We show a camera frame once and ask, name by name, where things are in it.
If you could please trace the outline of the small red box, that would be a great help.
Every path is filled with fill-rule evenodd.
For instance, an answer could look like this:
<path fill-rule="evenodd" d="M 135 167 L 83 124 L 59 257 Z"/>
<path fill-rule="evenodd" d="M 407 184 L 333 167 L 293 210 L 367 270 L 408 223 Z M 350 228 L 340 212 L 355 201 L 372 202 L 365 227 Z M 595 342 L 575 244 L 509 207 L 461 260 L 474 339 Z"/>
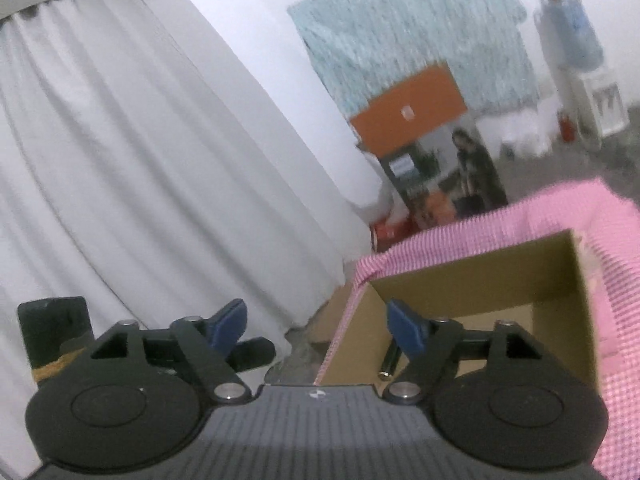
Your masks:
<path fill-rule="evenodd" d="M 385 219 L 370 225 L 372 250 L 379 254 L 401 243 L 416 232 L 411 218 L 396 223 L 387 223 Z"/>

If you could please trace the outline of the white water dispenser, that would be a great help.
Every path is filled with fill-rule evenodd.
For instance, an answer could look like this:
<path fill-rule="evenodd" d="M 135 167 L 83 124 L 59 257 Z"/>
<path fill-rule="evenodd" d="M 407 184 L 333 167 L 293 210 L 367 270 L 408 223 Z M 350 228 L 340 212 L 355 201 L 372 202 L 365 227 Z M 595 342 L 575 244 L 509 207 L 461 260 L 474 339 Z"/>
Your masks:
<path fill-rule="evenodd" d="M 569 70 L 579 123 L 600 139 L 624 131 L 630 124 L 615 70 L 602 66 L 591 72 Z"/>

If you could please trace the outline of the pink checkered tablecloth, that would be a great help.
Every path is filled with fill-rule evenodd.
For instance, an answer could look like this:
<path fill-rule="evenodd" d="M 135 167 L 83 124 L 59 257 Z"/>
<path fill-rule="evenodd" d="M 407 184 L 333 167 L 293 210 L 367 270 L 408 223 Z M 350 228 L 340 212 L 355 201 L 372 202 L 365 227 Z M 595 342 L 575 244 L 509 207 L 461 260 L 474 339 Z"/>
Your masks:
<path fill-rule="evenodd" d="M 610 479 L 639 474 L 639 209 L 599 179 L 549 186 L 509 207 L 422 232 L 357 264 L 347 308 L 363 286 L 572 231 L 598 338 L 608 433 L 596 467 Z"/>

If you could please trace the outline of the brown cardboard box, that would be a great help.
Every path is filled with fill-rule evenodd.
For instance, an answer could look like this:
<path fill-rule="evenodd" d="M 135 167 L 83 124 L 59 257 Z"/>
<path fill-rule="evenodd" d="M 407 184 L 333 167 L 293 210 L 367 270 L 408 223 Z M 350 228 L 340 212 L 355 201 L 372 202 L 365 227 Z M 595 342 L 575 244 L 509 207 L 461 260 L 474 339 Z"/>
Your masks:
<path fill-rule="evenodd" d="M 598 338 L 583 262 L 578 236 L 563 231 L 365 284 L 338 326 L 316 383 L 382 387 L 378 372 L 392 339 L 386 304 L 397 299 L 424 318 L 452 318 L 468 330 L 517 322 L 597 387 Z"/>

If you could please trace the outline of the red bottle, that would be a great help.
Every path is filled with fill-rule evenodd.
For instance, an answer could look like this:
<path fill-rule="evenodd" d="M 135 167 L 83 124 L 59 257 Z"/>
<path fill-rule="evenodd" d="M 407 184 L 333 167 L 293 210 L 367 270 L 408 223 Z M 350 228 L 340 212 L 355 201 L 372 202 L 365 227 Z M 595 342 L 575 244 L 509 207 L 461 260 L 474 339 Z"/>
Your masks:
<path fill-rule="evenodd" d="M 560 136 L 564 143 L 573 143 L 577 138 L 577 130 L 574 122 L 566 113 L 561 112 L 558 115 Z"/>

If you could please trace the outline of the blue patterned wall cloth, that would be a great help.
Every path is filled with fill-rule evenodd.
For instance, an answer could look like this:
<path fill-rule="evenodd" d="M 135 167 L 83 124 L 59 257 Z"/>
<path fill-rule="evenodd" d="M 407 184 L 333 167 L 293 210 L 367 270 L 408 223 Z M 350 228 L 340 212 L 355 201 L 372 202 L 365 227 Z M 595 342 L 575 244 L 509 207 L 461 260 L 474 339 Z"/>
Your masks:
<path fill-rule="evenodd" d="M 302 0 L 288 15 L 347 118 L 440 63 L 474 112 L 501 114 L 538 99 L 520 0 Z"/>

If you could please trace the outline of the white curtain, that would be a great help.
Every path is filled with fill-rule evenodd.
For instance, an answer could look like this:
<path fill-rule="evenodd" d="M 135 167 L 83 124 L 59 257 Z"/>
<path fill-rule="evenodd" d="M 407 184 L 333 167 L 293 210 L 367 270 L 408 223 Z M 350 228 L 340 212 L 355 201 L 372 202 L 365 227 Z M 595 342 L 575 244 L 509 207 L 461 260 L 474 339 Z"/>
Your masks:
<path fill-rule="evenodd" d="M 1 23 L 1 470 L 39 463 L 16 308 L 81 296 L 96 330 L 247 303 L 279 356 L 367 248 L 297 136 L 283 177 L 141 0 L 51 0 Z"/>

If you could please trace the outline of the orange Philips product box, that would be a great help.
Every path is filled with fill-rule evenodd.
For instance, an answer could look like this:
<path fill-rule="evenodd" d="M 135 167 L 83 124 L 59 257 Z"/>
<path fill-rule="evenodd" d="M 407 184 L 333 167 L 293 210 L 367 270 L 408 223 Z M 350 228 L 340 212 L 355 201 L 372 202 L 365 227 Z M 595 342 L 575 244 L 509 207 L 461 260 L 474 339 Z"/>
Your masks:
<path fill-rule="evenodd" d="M 449 67 L 434 64 L 349 119 L 360 148 L 422 229 L 508 206 L 506 191 Z"/>

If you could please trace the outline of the black cylinder flashlight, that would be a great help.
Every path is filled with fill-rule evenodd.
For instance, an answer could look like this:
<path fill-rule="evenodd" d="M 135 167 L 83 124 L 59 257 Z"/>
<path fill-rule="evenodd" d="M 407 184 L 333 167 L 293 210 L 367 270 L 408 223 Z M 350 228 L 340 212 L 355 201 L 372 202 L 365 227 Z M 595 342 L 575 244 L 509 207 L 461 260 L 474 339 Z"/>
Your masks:
<path fill-rule="evenodd" d="M 389 382 L 393 378 L 401 356 L 401 348 L 399 348 L 396 340 L 393 339 L 387 348 L 380 369 L 378 370 L 379 380 Z"/>

